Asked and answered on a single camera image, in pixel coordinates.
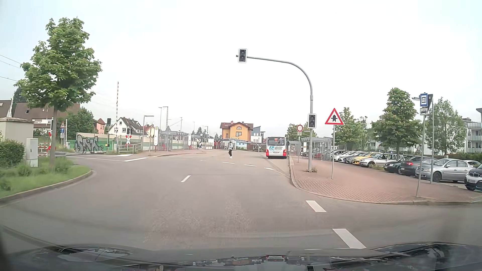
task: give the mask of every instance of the pedestrian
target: pedestrian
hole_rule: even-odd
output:
[[[233,148],[234,148],[233,143],[230,142],[230,144],[229,144],[229,151],[228,151],[228,153],[229,153],[229,158],[230,158],[230,159],[233,159]]]

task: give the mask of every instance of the triangular warning sign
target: triangular warning sign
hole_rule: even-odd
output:
[[[341,120],[340,115],[338,115],[338,112],[335,108],[333,108],[333,111],[326,120],[325,124],[343,125],[343,121]]]

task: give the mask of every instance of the sky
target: sky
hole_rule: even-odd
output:
[[[172,130],[221,134],[221,122],[261,126],[284,136],[305,123],[309,84],[296,67],[248,59],[290,61],[313,85],[318,136],[333,108],[376,121],[387,93],[398,87],[450,100],[463,117],[480,121],[482,1],[109,1],[0,0],[0,76],[24,77],[26,62],[50,18],[78,17],[87,47],[102,61],[91,102],[94,117],[134,118]],[[0,78],[0,99],[12,97]]]

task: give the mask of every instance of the yellow car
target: yellow car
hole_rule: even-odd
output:
[[[378,153],[381,153],[381,152],[373,151],[373,152],[369,152],[369,153],[368,153],[367,155],[365,155],[365,156],[357,156],[357,157],[353,158],[352,164],[360,165],[360,160],[361,160],[361,159],[363,159],[363,158],[368,158],[368,157],[372,157],[373,155],[378,154]]]

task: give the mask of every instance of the brick sidewalk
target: brick sidewalk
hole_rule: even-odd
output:
[[[482,193],[463,190],[422,180],[415,197],[418,179],[370,168],[335,162],[334,179],[331,180],[332,163],[313,160],[318,172],[306,172],[308,159],[290,159],[293,162],[292,181],[301,189],[329,198],[384,204],[464,205],[482,203]]]

